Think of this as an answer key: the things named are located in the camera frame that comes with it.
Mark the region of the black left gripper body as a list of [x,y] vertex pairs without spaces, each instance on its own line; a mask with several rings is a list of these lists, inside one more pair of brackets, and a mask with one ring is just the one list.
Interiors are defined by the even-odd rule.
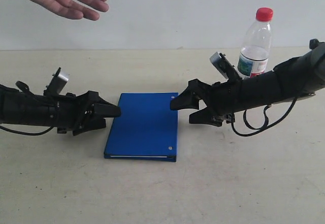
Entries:
[[57,128],[59,134],[65,134],[73,130],[76,120],[79,117],[93,117],[86,112],[88,92],[76,96],[72,93],[66,95],[50,95],[48,107],[48,126]]

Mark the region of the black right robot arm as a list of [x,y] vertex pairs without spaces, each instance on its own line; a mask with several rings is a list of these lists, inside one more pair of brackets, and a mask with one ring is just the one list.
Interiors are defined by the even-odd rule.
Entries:
[[271,71],[245,79],[223,53],[216,52],[210,61],[226,82],[209,85],[190,80],[187,88],[171,100],[170,109],[195,109],[189,123],[222,126],[233,122],[237,112],[310,98],[324,88],[324,42],[312,39],[309,49]]

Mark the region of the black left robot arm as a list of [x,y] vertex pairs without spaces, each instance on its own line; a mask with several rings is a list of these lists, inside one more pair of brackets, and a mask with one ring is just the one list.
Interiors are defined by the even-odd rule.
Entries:
[[72,132],[74,136],[104,129],[106,118],[121,115],[121,109],[102,99],[98,92],[82,95],[57,94],[46,89],[42,95],[33,94],[18,81],[17,88],[1,86],[1,123],[44,126],[57,133]]

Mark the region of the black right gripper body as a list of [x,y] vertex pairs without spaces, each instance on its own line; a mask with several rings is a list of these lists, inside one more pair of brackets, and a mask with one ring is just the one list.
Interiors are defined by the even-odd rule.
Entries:
[[216,82],[212,85],[201,82],[202,101],[206,108],[214,115],[226,115],[227,124],[235,121],[234,113],[243,110],[240,101],[242,92],[242,81],[236,82]]

